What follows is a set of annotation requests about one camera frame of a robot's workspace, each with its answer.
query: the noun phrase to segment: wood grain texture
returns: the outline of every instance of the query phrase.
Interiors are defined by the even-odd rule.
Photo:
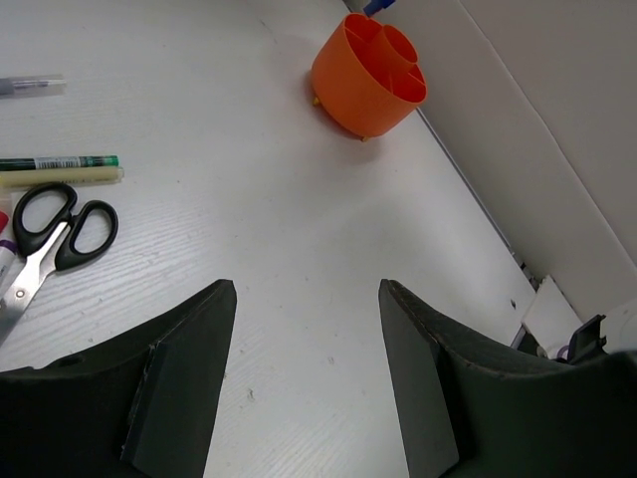
[[[126,177],[79,189],[115,207],[119,236],[45,283],[0,368],[42,366],[229,278],[239,306],[206,476],[407,475],[380,279],[504,343],[533,291],[417,115],[363,144],[312,107],[307,71],[345,13],[3,3],[0,73],[69,86],[0,103],[0,152],[116,153]]]

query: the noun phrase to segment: orange pen holder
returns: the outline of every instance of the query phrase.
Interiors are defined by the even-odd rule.
[[[417,62],[399,30],[351,13],[312,65],[315,105],[363,140],[385,134],[427,97]]]

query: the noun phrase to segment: scissor blade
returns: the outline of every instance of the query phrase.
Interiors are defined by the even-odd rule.
[[[27,257],[24,269],[0,299],[0,347],[16,327],[45,279],[56,270],[55,253],[58,248],[54,245],[67,227],[67,223],[59,224],[42,249]]]

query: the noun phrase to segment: scissors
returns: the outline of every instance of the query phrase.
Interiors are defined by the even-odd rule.
[[[61,194],[66,202],[44,229],[30,231],[24,225],[25,209],[30,202],[48,192]],[[13,214],[13,233],[18,252],[26,258],[27,263],[0,299],[0,346],[11,334],[50,274],[75,269],[96,260],[115,240],[118,221],[112,206],[103,201],[89,201],[78,214],[73,215],[71,211],[77,202],[78,194],[75,189],[62,182],[36,186],[18,201]],[[103,213],[108,219],[108,237],[97,249],[80,252],[76,248],[76,240],[94,211]]]

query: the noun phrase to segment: gray pen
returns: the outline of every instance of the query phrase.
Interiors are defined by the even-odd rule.
[[[0,98],[61,95],[66,85],[62,75],[0,78]]]

